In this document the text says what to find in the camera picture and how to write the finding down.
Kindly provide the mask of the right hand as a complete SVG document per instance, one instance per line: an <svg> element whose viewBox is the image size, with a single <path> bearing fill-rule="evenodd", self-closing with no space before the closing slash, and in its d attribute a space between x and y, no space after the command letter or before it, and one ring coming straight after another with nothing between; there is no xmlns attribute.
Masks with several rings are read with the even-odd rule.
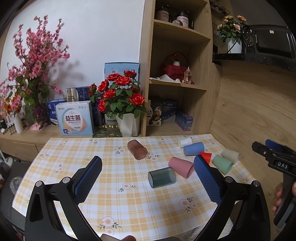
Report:
<svg viewBox="0 0 296 241"><path fill-rule="evenodd" d="M294 182L292 185L292 194L294 196L294 199L296 197L296 183ZM278 207L282 203L282 195L283 195L283 182L281 182L279 185L276 186L274 191L274 198L273 198L273 207L272 212L276 212Z"/></svg>

